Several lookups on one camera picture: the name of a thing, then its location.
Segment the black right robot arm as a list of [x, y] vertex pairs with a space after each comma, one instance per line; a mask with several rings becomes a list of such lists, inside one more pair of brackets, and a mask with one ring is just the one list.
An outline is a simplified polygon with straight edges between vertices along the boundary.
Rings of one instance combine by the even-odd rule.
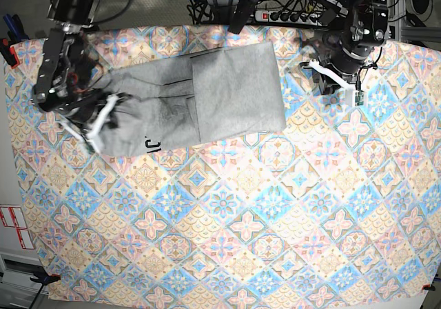
[[43, 61], [32, 87], [32, 104], [42, 112], [56, 112], [75, 125], [91, 122], [105, 104], [105, 94], [90, 83], [99, 65], [86, 52], [85, 30], [101, 0], [50, 0], [49, 31], [42, 49]]

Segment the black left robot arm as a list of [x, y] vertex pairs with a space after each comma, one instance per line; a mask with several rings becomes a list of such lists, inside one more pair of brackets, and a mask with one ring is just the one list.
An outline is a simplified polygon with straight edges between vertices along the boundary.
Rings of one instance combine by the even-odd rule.
[[354, 105], [363, 104], [361, 72], [378, 68], [380, 59], [368, 58], [386, 41], [388, 16], [387, 0], [354, 0], [344, 30], [339, 34], [324, 33], [320, 42], [325, 51], [319, 53], [315, 69], [322, 95], [343, 92]]

